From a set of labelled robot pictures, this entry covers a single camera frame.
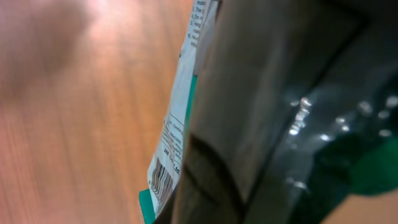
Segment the green 3M sponge package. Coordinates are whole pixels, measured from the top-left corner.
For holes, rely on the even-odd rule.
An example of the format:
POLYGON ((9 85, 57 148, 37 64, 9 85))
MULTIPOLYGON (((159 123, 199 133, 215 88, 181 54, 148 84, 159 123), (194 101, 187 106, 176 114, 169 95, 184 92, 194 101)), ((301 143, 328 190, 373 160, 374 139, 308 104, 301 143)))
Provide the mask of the green 3M sponge package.
POLYGON ((195 1, 145 223, 320 223, 397 188, 397 1, 195 1))

